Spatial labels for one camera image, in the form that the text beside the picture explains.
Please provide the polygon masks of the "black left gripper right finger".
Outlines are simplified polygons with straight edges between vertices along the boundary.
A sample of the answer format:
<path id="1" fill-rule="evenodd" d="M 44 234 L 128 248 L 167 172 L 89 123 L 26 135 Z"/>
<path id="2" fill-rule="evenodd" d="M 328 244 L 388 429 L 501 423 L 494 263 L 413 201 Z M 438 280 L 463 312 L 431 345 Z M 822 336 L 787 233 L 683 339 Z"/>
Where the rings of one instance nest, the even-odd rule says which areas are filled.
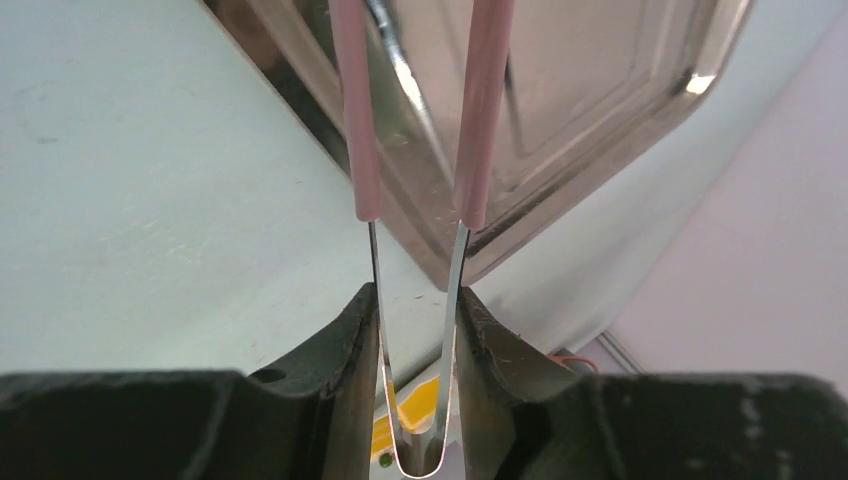
<path id="1" fill-rule="evenodd" d="M 577 374 L 461 291 L 470 479 L 843 479 L 847 404 L 795 374 Z"/>

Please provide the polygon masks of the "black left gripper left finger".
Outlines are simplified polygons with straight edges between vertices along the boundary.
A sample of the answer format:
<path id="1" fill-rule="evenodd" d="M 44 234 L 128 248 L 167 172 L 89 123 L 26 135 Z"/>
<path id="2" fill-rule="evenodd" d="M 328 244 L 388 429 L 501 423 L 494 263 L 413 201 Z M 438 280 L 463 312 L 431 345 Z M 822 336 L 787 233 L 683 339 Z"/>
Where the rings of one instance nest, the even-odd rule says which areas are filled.
<path id="1" fill-rule="evenodd" d="M 364 284 L 327 326 L 245 375 L 39 372 L 1 379 L 5 479 L 365 479 L 378 320 Z"/>

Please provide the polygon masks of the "pink-tipped metal tongs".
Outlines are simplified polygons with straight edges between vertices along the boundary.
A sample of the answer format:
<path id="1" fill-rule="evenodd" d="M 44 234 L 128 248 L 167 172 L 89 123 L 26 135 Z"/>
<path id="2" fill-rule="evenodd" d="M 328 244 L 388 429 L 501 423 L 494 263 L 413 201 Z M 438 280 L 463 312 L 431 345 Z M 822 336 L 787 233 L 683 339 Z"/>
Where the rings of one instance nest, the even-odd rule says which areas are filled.
<path id="1" fill-rule="evenodd" d="M 381 296 L 376 233 L 376 223 L 381 216 L 380 167 L 368 71 L 365 7 L 361 1 L 332 1 L 329 4 L 355 212 L 368 228 L 373 283 L 377 295 L 381 371 L 392 450 L 400 472 L 412 479 L 431 477 L 443 463 L 450 424 L 461 280 L 470 235 L 480 230 L 486 219 L 514 9 L 514 2 L 508 0 L 476 1 L 473 4 L 453 187 L 459 222 L 450 261 L 438 393 L 431 425 L 425 432 L 416 433 L 405 429 L 399 419 L 384 325 L 385 309 Z"/>

